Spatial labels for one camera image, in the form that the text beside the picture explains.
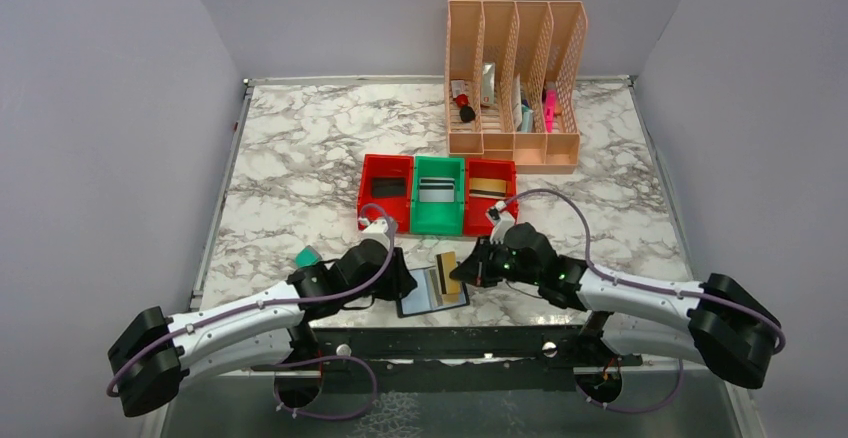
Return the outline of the gold credit card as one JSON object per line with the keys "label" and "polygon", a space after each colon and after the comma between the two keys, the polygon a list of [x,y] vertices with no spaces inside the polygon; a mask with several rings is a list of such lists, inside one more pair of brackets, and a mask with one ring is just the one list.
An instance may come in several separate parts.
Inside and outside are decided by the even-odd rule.
{"label": "gold credit card", "polygon": [[426,270],[430,304],[433,308],[458,305],[463,297],[459,282],[451,279],[437,267]]}
{"label": "gold credit card", "polygon": [[453,251],[438,254],[436,267],[440,295],[457,298],[462,291],[461,283],[451,277],[451,273],[457,267],[456,254]]}

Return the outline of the black leather card holder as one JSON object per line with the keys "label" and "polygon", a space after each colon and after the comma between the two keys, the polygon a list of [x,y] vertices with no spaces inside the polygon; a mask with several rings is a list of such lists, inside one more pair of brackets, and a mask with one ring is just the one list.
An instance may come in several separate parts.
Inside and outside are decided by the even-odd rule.
{"label": "black leather card holder", "polygon": [[436,267],[418,268],[410,271],[416,287],[405,297],[395,301],[399,318],[426,315],[440,311],[462,308],[470,305],[468,291],[464,284],[459,292],[443,295],[441,280]]}

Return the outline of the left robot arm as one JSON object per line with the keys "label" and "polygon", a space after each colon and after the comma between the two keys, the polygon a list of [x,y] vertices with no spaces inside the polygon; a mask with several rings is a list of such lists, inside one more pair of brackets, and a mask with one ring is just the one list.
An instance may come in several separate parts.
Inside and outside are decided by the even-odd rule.
{"label": "left robot arm", "polygon": [[107,352],[107,394],[127,417],[169,403],[202,379],[254,366],[312,365],[323,351],[311,322],[360,298],[395,301],[417,287],[403,251],[366,239],[342,257],[296,269],[285,281],[206,311],[140,312]]}

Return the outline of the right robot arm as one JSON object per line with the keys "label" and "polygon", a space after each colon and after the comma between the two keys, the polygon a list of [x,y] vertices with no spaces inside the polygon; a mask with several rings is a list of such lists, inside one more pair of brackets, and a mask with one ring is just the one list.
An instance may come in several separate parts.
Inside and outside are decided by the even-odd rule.
{"label": "right robot arm", "polygon": [[530,224],[510,228],[500,240],[478,238],[450,276],[484,288],[502,281],[534,285],[549,304],[588,312],[576,344],[588,362],[659,355],[759,389],[780,343],[776,317],[728,276],[674,284],[591,265],[556,253]]}

